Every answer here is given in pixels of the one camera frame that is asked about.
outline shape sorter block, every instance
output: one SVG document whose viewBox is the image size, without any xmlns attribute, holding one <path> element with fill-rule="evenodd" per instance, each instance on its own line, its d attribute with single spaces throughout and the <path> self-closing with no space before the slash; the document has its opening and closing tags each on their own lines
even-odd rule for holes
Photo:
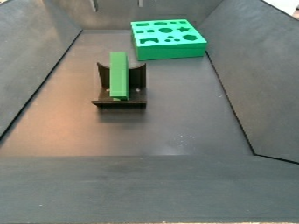
<svg viewBox="0 0 299 224">
<path fill-rule="evenodd" d="M 203 56 L 207 40 L 186 19 L 132 22 L 138 60 Z"/>
<path fill-rule="evenodd" d="M 127 53 L 112 52 L 110 54 L 110 97 L 115 100 L 128 98 L 128 64 Z"/>
</svg>

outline gray floor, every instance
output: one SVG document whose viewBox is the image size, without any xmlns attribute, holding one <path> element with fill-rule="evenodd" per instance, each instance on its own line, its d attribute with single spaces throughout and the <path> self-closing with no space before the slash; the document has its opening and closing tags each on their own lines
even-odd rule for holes
<svg viewBox="0 0 299 224">
<path fill-rule="evenodd" d="M 136 56 L 128 31 L 86 32 L 23 113 L 0 156 L 247 155 L 208 58 L 148 61 L 146 110 L 102 111 L 96 62 Z"/>
<path fill-rule="evenodd" d="M 299 221 L 299 166 L 250 153 L 207 57 L 148 62 L 148 106 L 99 111 L 84 32 L 2 141 L 0 223 Z"/>
</svg>

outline black stand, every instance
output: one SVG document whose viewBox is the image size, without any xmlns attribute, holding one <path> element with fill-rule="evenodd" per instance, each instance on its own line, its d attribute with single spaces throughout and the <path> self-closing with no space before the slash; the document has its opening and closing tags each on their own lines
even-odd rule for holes
<svg viewBox="0 0 299 224">
<path fill-rule="evenodd" d="M 146 64 L 128 69 L 128 100 L 115 101 L 110 97 L 110 67 L 98 63 L 98 72 L 102 83 L 99 97 L 92 103 L 102 109 L 106 108 L 144 108 L 146 99 Z"/>
</svg>

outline green rectangular block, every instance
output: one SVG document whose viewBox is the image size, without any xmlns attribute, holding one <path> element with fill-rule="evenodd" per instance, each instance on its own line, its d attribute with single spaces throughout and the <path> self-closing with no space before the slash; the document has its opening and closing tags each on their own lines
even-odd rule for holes
<svg viewBox="0 0 299 224">
<path fill-rule="evenodd" d="M 207 40 L 186 19 L 132 22 L 138 60 L 200 57 Z"/>
<path fill-rule="evenodd" d="M 128 64 L 127 53 L 110 54 L 110 97 L 115 100 L 128 99 Z"/>
</svg>

